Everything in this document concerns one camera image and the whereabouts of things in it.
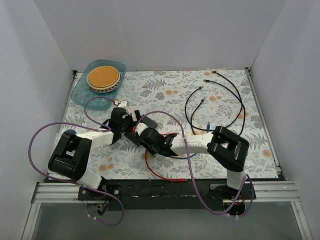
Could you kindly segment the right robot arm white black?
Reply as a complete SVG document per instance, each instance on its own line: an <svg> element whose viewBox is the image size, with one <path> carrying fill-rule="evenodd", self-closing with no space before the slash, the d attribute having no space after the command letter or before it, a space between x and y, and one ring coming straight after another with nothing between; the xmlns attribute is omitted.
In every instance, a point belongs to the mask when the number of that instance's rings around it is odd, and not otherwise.
<svg viewBox="0 0 320 240"><path fill-rule="evenodd" d="M140 123L134 133L151 154L165 157L177 157L186 153L213 156L227 170L227 195L237 199L245 192L242 181L250 144L227 128L217 126L211 133L185 137L176 133L164 136Z"/></svg>

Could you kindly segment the black network switch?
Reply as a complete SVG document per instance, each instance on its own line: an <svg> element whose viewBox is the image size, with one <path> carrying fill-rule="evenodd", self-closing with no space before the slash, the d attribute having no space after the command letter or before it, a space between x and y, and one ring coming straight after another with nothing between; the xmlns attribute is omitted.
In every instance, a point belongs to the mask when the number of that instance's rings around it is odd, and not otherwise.
<svg viewBox="0 0 320 240"><path fill-rule="evenodd" d="M148 116L146 116L141 122L146 124L148 126L148 128L150 128L150 129L155 129L158 126L158 124L155 121L153 121L152 119L150 119ZM139 147L142 144L141 135L137 135L137 134L133 133L133 131L132 131L133 127L135 127L136 124L137 123L134 121L132 116L130 116L128 127L126 128L126 130L124 132L124 136L129 141L131 141L132 143L134 143L136 146Z"/></svg>

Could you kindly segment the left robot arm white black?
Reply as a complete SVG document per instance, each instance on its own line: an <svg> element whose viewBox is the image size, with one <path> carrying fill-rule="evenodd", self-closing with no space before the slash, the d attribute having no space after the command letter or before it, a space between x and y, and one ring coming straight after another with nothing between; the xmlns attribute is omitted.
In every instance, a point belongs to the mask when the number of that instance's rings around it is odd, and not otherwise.
<svg viewBox="0 0 320 240"><path fill-rule="evenodd" d="M106 187L101 184L103 178L88 168L90 153L94 149L115 144L122 136L139 146L141 141L133 133L134 125L129 109L122 106L115 107L111 112L107 125L111 131L79 134L65 131L48 162L48 169L89 187L89 194L95 200L103 199L107 193Z"/></svg>

